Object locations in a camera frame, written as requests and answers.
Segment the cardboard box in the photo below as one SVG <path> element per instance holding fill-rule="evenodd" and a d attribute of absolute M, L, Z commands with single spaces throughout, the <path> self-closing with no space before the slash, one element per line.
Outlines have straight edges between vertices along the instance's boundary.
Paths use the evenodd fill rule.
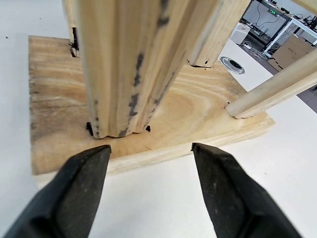
<path fill-rule="evenodd" d="M 293 34 L 267 62 L 281 71 L 314 49 L 315 46 Z"/>

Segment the white table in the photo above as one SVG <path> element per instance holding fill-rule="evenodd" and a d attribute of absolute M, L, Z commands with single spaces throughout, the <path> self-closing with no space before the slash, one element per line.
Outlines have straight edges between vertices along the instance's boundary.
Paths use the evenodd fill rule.
<path fill-rule="evenodd" d="M 1 236 L 37 192 L 30 166 L 27 35 L 67 38 L 68 32 L 56 0 L 2 0 L 0 19 Z M 234 76 L 247 90 L 271 77 L 232 41 L 221 54 L 245 68 L 245 75 Z M 317 115 L 297 97 L 268 113 L 276 125 L 267 134 L 222 149 L 304 237 L 315 238 Z M 193 156 L 107 176 L 90 237 L 214 238 Z"/>
<path fill-rule="evenodd" d="M 299 20 L 292 18 L 287 24 L 286 26 L 278 33 L 278 35 L 275 37 L 275 39 L 267 46 L 267 48 L 264 50 L 264 53 L 266 54 L 271 47 L 274 45 L 274 43 L 283 35 L 284 32 L 287 31 L 287 29 L 292 25 L 295 24 L 298 27 L 300 27 L 301 29 L 303 29 L 305 32 L 309 33 L 311 36 L 315 37 L 316 40 L 313 42 L 313 45 L 317 44 L 317 33 L 315 31 L 313 31 L 311 28 L 309 28 L 308 26 L 305 26 L 302 22 L 300 22 Z"/>

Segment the plywood base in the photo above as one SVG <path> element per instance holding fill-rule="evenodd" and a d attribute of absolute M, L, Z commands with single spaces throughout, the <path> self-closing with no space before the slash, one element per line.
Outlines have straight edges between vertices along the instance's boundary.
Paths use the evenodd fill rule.
<path fill-rule="evenodd" d="M 110 144 L 107 173 L 114 174 L 190 153 L 192 142 L 221 146 L 265 133 L 273 120 L 261 113 L 234 119 L 225 106 L 246 91 L 216 62 L 213 68 L 183 66 L 151 121 L 151 132 L 94 139 L 84 77 L 68 39 L 30 36 L 30 112 L 33 174 L 58 170 L 72 155 Z"/>

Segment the metal grommet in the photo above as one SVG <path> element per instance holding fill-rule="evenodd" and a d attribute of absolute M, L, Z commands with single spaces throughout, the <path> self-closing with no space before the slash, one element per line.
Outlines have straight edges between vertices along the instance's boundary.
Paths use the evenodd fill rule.
<path fill-rule="evenodd" d="M 220 58 L 220 62 L 230 71 L 236 74 L 244 74 L 245 70 L 244 68 L 238 64 L 236 61 L 234 61 L 233 59 L 230 59 L 226 56 L 222 56 Z"/>

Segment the wooden rung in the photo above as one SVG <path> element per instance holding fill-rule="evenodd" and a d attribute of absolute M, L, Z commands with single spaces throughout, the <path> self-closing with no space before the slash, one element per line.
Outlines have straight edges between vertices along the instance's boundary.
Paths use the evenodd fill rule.
<path fill-rule="evenodd" d="M 252 89 L 226 109 L 236 118 L 252 117 L 316 84 L 317 49 Z"/>

